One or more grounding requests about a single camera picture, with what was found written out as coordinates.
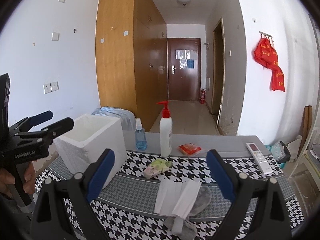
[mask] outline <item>gray table surface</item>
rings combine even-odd
[[[135,147],[134,131],[123,131],[123,134],[126,149],[128,151],[137,152]],[[148,147],[144,152],[160,155],[160,134],[147,132],[146,138]],[[223,158],[251,157],[246,143],[255,143],[263,155],[271,155],[257,136],[173,134],[172,152],[170,156],[184,156],[179,152],[177,147],[185,143],[194,143],[205,150],[196,157],[205,157],[206,152],[211,149],[216,149]]]

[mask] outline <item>red fire extinguisher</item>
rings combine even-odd
[[[201,104],[204,104],[204,103],[205,103],[205,89],[201,89],[200,103],[201,103]]]

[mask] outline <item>remote control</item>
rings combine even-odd
[[[251,155],[255,159],[257,165],[264,175],[272,173],[272,168],[270,167],[268,161],[259,151],[255,143],[247,143],[247,148],[250,151]]]

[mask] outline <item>plastic storage box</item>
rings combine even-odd
[[[57,151],[73,174],[84,172],[106,148],[115,152],[115,164],[103,187],[111,181],[127,159],[121,120],[84,114],[74,120],[71,131],[54,140]]]

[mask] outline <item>table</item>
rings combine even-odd
[[[108,186],[101,191],[99,197],[91,203],[93,211],[112,239],[178,239],[163,225],[165,217],[153,213],[159,184],[164,178],[174,181],[193,179],[210,188],[211,203],[201,213],[190,218],[190,221],[197,226],[196,239],[207,239],[214,234],[226,215],[230,202],[223,198],[219,187],[211,178],[205,154],[186,158],[175,149],[178,145],[188,142],[196,143],[208,150],[217,149],[222,158],[237,172],[245,172],[255,179],[266,178],[267,176],[261,174],[254,159],[246,150],[245,143],[254,142],[270,163],[273,169],[271,176],[277,178],[279,182],[291,218],[291,228],[296,228],[303,221],[299,202],[287,178],[256,136],[173,135],[173,151],[167,158],[172,161],[173,167],[149,180],[144,178],[143,170],[159,157],[159,134],[146,133],[148,142],[146,152],[136,151],[132,132],[124,132],[124,137],[128,159]],[[58,157],[36,178],[36,190],[40,191],[47,177],[60,180],[72,176],[61,157]],[[245,236],[256,201],[252,199],[237,239]],[[82,234],[70,200],[66,199],[65,205],[75,231]]]

